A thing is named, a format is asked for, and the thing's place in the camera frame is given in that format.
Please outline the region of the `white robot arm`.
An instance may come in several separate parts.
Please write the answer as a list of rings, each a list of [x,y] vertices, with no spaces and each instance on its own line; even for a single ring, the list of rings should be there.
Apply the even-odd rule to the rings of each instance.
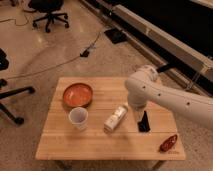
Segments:
[[[157,70],[144,65],[125,80],[132,108],[143,108],[152,101],[213,131],[213,98],[163,86],[157,79]]]

